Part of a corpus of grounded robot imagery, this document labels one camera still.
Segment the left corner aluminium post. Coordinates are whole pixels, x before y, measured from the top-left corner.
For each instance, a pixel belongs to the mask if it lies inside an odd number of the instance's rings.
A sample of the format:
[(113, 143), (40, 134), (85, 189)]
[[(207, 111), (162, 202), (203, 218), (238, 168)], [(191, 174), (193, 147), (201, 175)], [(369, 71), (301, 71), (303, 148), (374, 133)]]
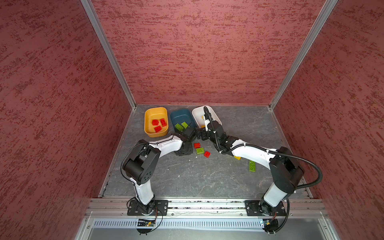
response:
[(134, 99), (134, 96), (129, 88), (129, 85), (126, 81), (126, 78), (123, 74), (123, 71), (118, 63), (118, 60), (114, 54), (114, 51), (108, 41), (108, 38), (105, 34), (105, 31), (102, 27), (102, 24), (97, 16), (96, 10), (90, 0), (81, 0), (82, 6), (85, 9), (85, 12), (91, 22), (91, 25), (103, 47), (103, 50), (114, 70), (114, 73), (124, 91), (126, 98), (128, 99), (131, 108), (135, 111), (137, 108), (137, 103)]

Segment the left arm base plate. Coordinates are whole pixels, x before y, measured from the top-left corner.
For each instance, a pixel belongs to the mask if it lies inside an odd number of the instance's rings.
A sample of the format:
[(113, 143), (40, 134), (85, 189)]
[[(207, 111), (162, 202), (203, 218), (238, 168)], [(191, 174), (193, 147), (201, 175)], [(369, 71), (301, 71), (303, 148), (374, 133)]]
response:
[(127, 203), (128, 216), (166, 216), (168, 211), (168, 200), (152, 200), (148, 205), (133, 199)]

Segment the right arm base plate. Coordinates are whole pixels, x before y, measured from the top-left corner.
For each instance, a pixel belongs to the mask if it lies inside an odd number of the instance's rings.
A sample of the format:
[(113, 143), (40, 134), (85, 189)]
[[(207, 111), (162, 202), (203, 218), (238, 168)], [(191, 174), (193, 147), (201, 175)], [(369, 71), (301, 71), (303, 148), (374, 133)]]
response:
[(249, 217), (283, 217), (287, 214), (282, 201), (276, 207), (271, 207), (264, 200), (245, 200), (245, 209)]

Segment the red small brick right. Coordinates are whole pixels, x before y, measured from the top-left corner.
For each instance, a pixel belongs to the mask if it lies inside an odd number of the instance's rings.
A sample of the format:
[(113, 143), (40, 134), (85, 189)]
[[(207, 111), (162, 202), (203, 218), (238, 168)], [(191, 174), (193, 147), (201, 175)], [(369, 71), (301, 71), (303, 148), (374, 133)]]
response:
[(206, 151), (206, 152), (204, 153), (204, 156), (205, 156), (206, 158), (209, 158), (209, 157), (210, 157), (210, 155), (211, 155), (211, 153), (210, 153), (210, 152), (208, 152), (208, 151)]

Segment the red long brick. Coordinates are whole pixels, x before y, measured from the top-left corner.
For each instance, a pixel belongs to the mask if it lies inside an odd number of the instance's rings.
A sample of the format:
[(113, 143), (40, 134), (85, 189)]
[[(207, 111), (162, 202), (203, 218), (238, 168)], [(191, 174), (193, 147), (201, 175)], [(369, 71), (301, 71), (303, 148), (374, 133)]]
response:
[(166, 127), (167, 126), (167, 122), (165, 119), (160, 119), (160, 123), (162, 125), (162, 127)]

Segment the green brick under red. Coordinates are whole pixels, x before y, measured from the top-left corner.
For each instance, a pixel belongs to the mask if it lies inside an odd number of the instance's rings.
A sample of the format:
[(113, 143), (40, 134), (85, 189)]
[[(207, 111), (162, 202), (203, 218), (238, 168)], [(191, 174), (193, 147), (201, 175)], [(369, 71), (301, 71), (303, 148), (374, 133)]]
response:
[(196, 152), (197, 152), (197, 155), (201, 155), (201, 154), (205, 153), (205, 150), (204, 150), (204, 148), (197, 148)]

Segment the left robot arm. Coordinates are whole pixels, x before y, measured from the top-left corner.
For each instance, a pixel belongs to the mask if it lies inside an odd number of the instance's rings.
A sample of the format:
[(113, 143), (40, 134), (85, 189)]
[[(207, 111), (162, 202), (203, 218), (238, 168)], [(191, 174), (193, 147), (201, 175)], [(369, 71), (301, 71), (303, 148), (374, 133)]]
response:
[(133, 204), (128, 204), (128, 213), (137, 211), (144, 216), (150, 216), (156, 211), (155, 194), (151, 186), (151, 177), (161, 157), (175, 153), (177, 156), (190, 155), (193, 150), (192, 142), (196, 139), (196, 130), (188, 127), (180, 134), (148, 142), (140, 140), (125, 155), (120, 171), (126, 180), (130, 181), (135, 190)]

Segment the aluminium front rail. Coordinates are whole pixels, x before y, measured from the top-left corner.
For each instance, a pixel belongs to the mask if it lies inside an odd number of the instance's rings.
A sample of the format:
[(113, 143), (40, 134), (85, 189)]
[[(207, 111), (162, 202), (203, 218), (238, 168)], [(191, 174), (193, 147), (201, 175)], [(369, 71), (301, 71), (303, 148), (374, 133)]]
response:
[[(159, 204), (159, 217), (165, 218), (272, 218), (282, 219), (286, 214), (294, 219), (320, 219), (329, 218), (329, 214), (322, 200), (318, 199), (291, 199), (290, 207), (284, 202), (275, 213), (263, 215), (259, 204), (255, 201), (244, 199), (181, 199), (168, 198), (167, 203), (162, 200), (155, 201)], [(92, 199), (86, 210), (87, 217), (107, 218), (133, 218), (154, 216), (155, 211), (143, 214), (134, 202), (125, 198), (99, 198)]]

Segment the white plastic bin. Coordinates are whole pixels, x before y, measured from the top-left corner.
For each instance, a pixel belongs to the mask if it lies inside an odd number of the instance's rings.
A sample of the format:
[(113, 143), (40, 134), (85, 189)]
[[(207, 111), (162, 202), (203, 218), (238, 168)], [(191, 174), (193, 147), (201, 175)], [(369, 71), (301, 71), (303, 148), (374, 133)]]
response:
[[(197, 107), (197, 108), (192, 110), (192, 115), (193, 115), (193, 117), (195, 119), (195, 122), (196, 122), (196, 124), (198, 125), (199, 128), (205, 127), (204, 107), (205, 106), (201, 106), (201, 107)], [(218, 115), (213, 110), (213, 108), (210, 107), (210, 106), (206, 106), (206, 107), (209, 110), (210, 114), (212, 115), (213, 120), (217, 121), (219, 124), (222, 124), (221, 120), (219, 119)]]

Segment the right corner aluminium post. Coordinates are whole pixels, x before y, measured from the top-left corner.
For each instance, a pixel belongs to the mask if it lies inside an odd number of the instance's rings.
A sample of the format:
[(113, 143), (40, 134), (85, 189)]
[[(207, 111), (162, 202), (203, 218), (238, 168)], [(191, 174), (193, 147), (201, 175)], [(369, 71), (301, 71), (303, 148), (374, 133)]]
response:
[(294, 77), (296, 71), (298, 70), (299, 66), (301, 65), (302, 61), (306, 57), (308, 51), (310, 50), (311, 46), (315, 42), (318, 34), (322, 30), (324, 24), (326, 23), (327, 19), (329, 18), (330, 14), (332, 13), (334, 7), (338, 3), (338, 0), (326, 0), (323, 7), (321, 8), (317, 18), (315, 19), (309, 33), (307, 34), (302, 46), (300, 47), (293, 63), (291, 64), (291, 67), (289, 68), (287, 74), (285, 75), (280, 87), (278, 88), (275, 96), (273, 97), (271, 103), (269, 104), (269, 110), (272, 112), (277, 103), (279, 102), (280, 98), (282, 97), (284, 91), (288, 87), (289, 83), (291, 82), (292, 78)]

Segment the small red brick centre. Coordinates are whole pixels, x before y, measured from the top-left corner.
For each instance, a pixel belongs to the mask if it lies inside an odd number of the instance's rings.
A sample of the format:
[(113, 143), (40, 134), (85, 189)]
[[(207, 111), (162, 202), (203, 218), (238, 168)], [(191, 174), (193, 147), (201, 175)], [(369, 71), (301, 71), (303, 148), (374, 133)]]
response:
[(155, 132), (158, 133), (158, 132), (161, 132), (162, 131), (162, 127), (161, 126), (156, 126), (154, 128)]

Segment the teal plastic bin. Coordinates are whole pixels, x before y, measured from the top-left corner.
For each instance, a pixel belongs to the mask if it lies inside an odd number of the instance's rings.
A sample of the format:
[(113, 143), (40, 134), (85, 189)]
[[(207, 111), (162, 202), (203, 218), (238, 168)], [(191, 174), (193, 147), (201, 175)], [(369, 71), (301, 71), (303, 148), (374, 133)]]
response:
[(173, 127), (176, 124), (182, 125), (183, 122), (186, 122), (189, 125), (189, 127), (191, 127), (191, 128), (197, 128), (198, 127), (198, 125), (196, 124), (195, 119), (192, 115), (192, 112), (188, 109), (180, 109), (180, 110), (173, 111), (170, 114), (170, 120), (172, 122)]

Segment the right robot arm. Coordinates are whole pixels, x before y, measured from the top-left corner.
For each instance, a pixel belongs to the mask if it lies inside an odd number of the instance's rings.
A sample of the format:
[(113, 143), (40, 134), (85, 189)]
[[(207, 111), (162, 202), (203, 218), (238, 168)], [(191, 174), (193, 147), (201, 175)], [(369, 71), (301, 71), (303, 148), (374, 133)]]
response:
[[(292, 155), (285, 147), (268, 149), (228, 136), (218, 121), (211, 121), (206, 127), (196, 129), (196, 133), (201, 140), (210, 140), (220, 154), (245, 158), (271, 171), (273, 183), (259, 202), (259, 212), (265, 216), (275, 214), (282, 201), (287, 201), (296, 190), (316, 186), (323, 179), (321, 169), (311, 161)], [(317, 171), (318, 176), (314, 181), (299, 184), (305, 172), (300, 162)]]

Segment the green long brick right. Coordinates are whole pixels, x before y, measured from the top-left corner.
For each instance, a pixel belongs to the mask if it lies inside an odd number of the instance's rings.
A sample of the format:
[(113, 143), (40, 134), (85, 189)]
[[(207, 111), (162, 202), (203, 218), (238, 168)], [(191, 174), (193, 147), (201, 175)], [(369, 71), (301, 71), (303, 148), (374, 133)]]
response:
[(252, 173), (256, 172), (256, 163), (254, 161), (249, 161), (249, 171)]

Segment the corner aluminium post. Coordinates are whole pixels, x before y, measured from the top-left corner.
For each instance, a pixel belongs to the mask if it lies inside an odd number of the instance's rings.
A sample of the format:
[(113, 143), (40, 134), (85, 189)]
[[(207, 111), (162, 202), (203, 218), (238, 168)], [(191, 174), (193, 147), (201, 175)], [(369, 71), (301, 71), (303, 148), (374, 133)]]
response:
[(131, 108), (135, 111), (137, 108), (137, 103), (134, 99), (134, 96), (129, 88), (129, 85), (126, 81), (126, 78), (123, 74), (123, 71), (118, 63), (118, 60), (114, 54), (114, 51), (108, 41), (108, 38), (105, 34), (105, 31), (102, 27), (102, 24), (97, 16), (96, 10), (90, 0), (81, 0), (82, 6), (85, 9), (85, 12), (91, 22), (91, 25), (103, 47), (103, 50), (114, 70), (114, 73), (124, 91), (126, 98), (128, 99)]
[(280, 87), (278, 88), (275, 96), (273, 97), (271, 103), (269, 104), (269, 110), (272, 112), (277, 103), (279, 102), (280, 98), (282, 97), (284, 91), (288, 87), (289, 83), (291, 82), (292, 78), (294, 77), (296, 71), (298, 70), (299, 66), (301, 65), (302, 61), (306, 57), (308, 51), (310, 50), (311, 46), (315, 42), (318, 34), (322, 30), (324, 24), (326, 23), (327, 19), (329, 18), (330, 14), (332, 13), (334, 7), (338, 3), (338, 0), (326, 0), (323, 7), (321, 8), (317, 18), (315, 19), (309, 33), (307, 34), (302, 46), (300, 47), (293, 63), (291, 64), (291, 67), (289, 68), (287, 74), (285, 75)]

